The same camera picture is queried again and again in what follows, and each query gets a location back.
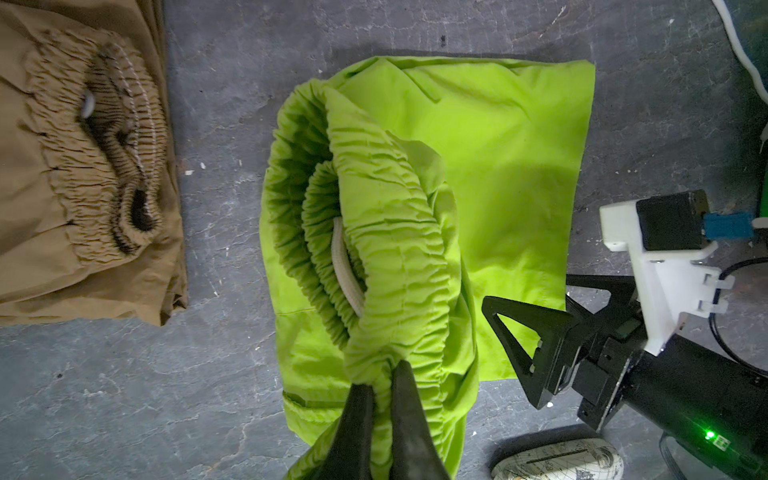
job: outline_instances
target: white stitching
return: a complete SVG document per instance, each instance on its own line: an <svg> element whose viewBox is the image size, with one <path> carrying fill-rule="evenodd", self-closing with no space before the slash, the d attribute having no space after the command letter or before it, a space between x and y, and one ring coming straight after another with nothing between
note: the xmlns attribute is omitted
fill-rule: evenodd
<svg viewBox="0 0 768 480"><path fill-rule="evenodd" d="M131 66L131 73L134 74L134 78L136 79L136 83L139 84L139 88L141 88L141 96L144 97L144 101L147 102L147 116L149 117L150 122L150 130L152 130L152 158L155 158L157 156L157 133L155 132L155 125L154 125L154 117L152 116L152 110L150 109L150 102L149 102L149 95L147 94L147 90L144 89L144 84L141 83L139 80L139 76L136 73L136 70L134 68L134 62L131 61L131 58L128 57L128 55L125 53L125 50L123 49L123 46L119 43L116 43L117 47L120 49L120 52L122 53L125 60L128 62L128 65ZM138 117L136 119L137 126L136 129L138 131ZM141 168L141 171L144 172L144 165L141 162L141 156L139 154L138 144L136 145L136 156L139 157L139 168Z"/></svg>
<svg viewBox="0 0 768 480"><path fill-rule="evenodd" d="M120 65L118 63L118 60L114 57L107 56L109 60L112 60L112 67L118 71L120 74L120 79L123 82L123 86L125 87L125 94L128 96L128 100L131 102L131 114L134 117L134 120L136 121L136 129L138 130L138 124L139 124L139 117L138 113L136 111L136 103L134 102L133 95L131 95L131 87L128 85L128 80L126 79L125 75L123 74L123 69L120 68ZM139 170L141 170L141 173L144 173L144 165L141 163L141 159L139 158L139 144L138 144L138 136L134 136L134 140L131 142L131 144L134 147L134 151L136 152L134 161L139 167Z"/></svg>

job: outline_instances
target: blue connector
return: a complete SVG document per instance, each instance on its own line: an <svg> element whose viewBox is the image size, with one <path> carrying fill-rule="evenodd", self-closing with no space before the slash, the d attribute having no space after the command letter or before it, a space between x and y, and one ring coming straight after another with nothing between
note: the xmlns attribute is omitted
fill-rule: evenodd
<svg viewBox="0 0 768 480"><path fill-rule="evenodd" d="M710 240L752 238L754 215L738 212L731 215L704 214L704 236Z"/></svg>

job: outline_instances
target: white drawstring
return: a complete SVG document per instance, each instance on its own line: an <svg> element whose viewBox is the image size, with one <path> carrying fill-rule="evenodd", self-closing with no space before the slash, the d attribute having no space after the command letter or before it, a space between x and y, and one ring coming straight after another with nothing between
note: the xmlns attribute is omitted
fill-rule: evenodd
<svg viewBox="0 0 768 480"><path fill-rule="evenodd" d="M341 217L333 219L333 237L331 239L331 260L333 261L333 271L339 280L341 291L344 292L346 300L355 310L357 316L362 316L365 306L365 297L362 289L357 283L352 266L349 265L349 257L344 243L344 223Z"/></svg>
<svg viewBox="0 0 768 480"><path fill-rule="evenodd" d="M86 118L90 117L94 113L94 109L96 108L96 97L94 97L93 92L85 89L85 99L83 100L83 105L80 106L80 118L85 120Z"/></svg>

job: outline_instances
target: green object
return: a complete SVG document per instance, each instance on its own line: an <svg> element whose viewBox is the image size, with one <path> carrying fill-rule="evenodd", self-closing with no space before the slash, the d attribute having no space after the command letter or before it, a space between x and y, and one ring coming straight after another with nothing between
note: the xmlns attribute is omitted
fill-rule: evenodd
<svg viewBox="0 0 768 480"><path fill-rule="evenodd" d="M760 201L760 216L768 217L768 167L766 176L763 178L763 199Z"/></svg>
<svg viewBox="0 0 768 480"><path fill-rule="evenodd" d="M376 393L371 469L387 478L401 359L456 475L478 382L514 378L482 298L564 308L593 90L585 61L388 57L288 98L260 218L286 421L313 445L287 478L322 462L350 382ZM340 214L366 291L361 318L331 263ZM510 328L535 349L532 331Z"/></svg>

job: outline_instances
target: white cable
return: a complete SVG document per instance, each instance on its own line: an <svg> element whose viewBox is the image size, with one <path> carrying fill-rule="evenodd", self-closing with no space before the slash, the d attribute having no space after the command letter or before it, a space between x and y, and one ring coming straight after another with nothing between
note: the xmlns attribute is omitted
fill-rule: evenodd
<svg viewBox="0 0 768 480"><path fill-rule="evenodd" d="M733 53L736 54L736 58L739 59L741 65L744 66L744 69L750 74L750 77L752 77L752 83L755 85L755 90L757 91L758 96L760 96L765 104L768 105L768 91L766 91L765 85L763 84L763 79L760 78L760 72L755 68L755 65L750 58L746 56L746 52L741 46L739 35L736 33L736 27L733 26L733 19L730 17L728 7L723 0L712 0L712 3L715 5L717 13L720 14L720 18L723 19L723 26L725 26L725 32L728 35L728 40L730 41L730 47L733 49ZM763 145L766 141L768 141L768 124L760 135L761 151L763 150Z"/></svg>
<svg viewBox="0 0 768 480"><path fill-rule="evenodd" d="M357 316L362 316L365 306L365 297L362 294L355 273L349 265L349 257L344 244L344 223L341 217L333 219L333 237L331 237L331 260L333 262L333 271L336 278L339 279L341 291L344 292L352 310L355 310Z"/></svg>

